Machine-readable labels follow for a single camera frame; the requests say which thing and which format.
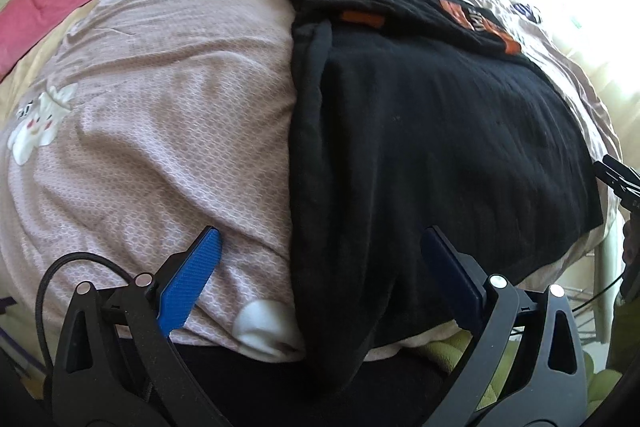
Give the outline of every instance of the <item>cartoon cloud print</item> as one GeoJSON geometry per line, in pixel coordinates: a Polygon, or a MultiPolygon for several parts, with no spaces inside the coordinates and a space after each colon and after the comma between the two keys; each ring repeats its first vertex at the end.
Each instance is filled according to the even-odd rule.
{"type": "Polygon", "coordinates": [[[63,118],[71,112],[69,101],[74,97],[78,84],[70,84],[59,91],[50,86],[41,93],[38,102],[14,129],[7,143],[14,160],[24,165],[36,147],[53,142],[63,118]]]}

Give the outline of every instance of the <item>black clamp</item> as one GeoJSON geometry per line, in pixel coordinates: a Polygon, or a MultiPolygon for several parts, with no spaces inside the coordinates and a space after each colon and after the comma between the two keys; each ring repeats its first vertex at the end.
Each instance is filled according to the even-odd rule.
{"type": "Polygon", "coordinates": [[[631,167],[606,154],[601,162],[595,162],[596,177],[613,188],[620,204],[629,212],[640,212],[640,176],[631,167]]]}
{"type": "Polygon", "coordinates": [[[3,297],[0,299],[0,315],[4,315],[6,313],[6,309],[9,306],[13,306],[17,304],[13,297],[3,297]]]}
{"type": "Polygon", "coordinates": [[[438,227],[427,229],[422,255],[457,324],[472,341],[422,427],[578,427],[587,411],[584,359],[574,316],[557,284],[545,292],[487,277],[438,227]],[[524,327],[497,402],[476,410],[514,327],[524,327]]]}
{"type": "MultiPolygon", "coordinates": [[[[606,154],[593,168],[597,178],[613,188],[620,204],[632,214],[640,214],[640,176],[631,167],[606,154]]],[[[625,267],[620,285],[620,295],[625,301],[633,301],[640,295],[640,255],[625,267]]]]}
{"type": "Polygon", "coordinates": [[[52,378],[52,413],[61,427],[230,427],[168,339],[181,327],[220,260],[222,240],[207,227],[187,252],[156,274],[97,290],[81,282],[71,299],[52,378]],[[147,381],[130,376],[116,332],[129,327],[147,381]],[[160,408],[146,402],[151,389],[160,408]]]}

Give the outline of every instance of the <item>black cloth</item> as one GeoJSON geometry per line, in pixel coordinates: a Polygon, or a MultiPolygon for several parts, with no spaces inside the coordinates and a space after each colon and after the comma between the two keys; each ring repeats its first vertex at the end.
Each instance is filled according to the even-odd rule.
{"type": "MultiPolygon", "coordinates": [[[[121,343],[142,387],[146,375],[133,341],[121,343]]],[[[303,362],[258,362],[225,347],[175,347],[233,427],[421,425],[446,377],[428,360],[401,351],[364,363],[343,393],[318,396],[303,362]]]]}
{"type": "Polygon", "coordinates": [[[291,3],[291,283],[306,360],[335,389],[370,348],[451,318],[426,227],[515,284],[602,210],[571,112],[488,10],[291,3]]]}
{"type": "Polygon", "coordinates": [[[0,349],[0,414],[7,427],[56,427],[44,404],[36,402],[14,370],[13,360],[0,349]]]}

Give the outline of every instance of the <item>blue gripper pad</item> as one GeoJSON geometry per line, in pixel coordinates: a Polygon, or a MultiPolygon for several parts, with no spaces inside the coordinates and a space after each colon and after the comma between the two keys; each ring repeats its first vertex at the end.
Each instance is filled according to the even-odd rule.
{"type": "Polygon", "coordinates": [[[165,336],[184,326],[204,285],[220,262],[220,232],[207,227],[189,247],[187,254],[187,259],[160,296],[158,325],[165,336]]]}

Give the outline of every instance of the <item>green fabric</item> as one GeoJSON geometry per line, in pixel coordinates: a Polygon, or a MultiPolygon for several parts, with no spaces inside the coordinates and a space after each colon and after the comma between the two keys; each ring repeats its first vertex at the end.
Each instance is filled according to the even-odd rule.
{"type": "Polygon", "coordinates": [[[640,351],[640,298],[613,307],[607,367],[624,373],[640,351]]]}
{"type": "MultiPolygon", "coordinates": [[[[460,361],[470,341],[471,333],[462,330],[444,341],[436,341],[425,344],[424,346],[415,347],[413,351],[431,360],[431,362],[435,363],[445,373],[450,374],[460,361]]],[[[498,400],[504,383],[509,376],[519,345],[520,343],[518,341],[509,341],[507,343],[507,347],[504,350],[494,377],[478,404],[478,409],[487,407],[498,400]]],[[[611,392],[622,375],[611,369],[605,369],[604,371],[594,374],[591,355],[589,355],[589,353],[583,354],[587,380],[587,413],[591,414],[611,392]]]]}

